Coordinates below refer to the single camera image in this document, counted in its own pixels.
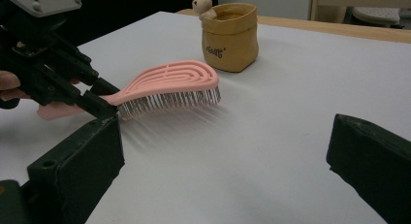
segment hairbrush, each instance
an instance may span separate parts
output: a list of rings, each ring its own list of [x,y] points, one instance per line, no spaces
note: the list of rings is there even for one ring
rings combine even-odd
[[[221,96],[214,69],[197,60],[176,61],[144,70],[115,94],[101,96],[116,106],[123,120],[152,112],[218,104]],[[50,103],[38,115],[51,120],[83,112],[76,105]]]

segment brush bristles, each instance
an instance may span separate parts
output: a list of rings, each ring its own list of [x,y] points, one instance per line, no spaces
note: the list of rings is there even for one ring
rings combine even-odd
[[[169,109],[185,109],[197,106],[216,105],[221,99],[218,86],[202,91],[175,92],[155,94],[125,102],[118,106],[121,118],[131,119],[134,116]]]

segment white table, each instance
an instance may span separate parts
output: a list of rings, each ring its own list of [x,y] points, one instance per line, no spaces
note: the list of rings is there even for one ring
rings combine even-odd
[[[87,223],[385,223],[329,170],[336,113],[411,139],[411,45],[259,25],[260,54],[218,71],[221,103],[122,122],[126,165]],[[195,16],[157,13],[80,47],[118,87],[145,68],[203,60]],[[22,101],[0,110],[0,179],[88,120]]]

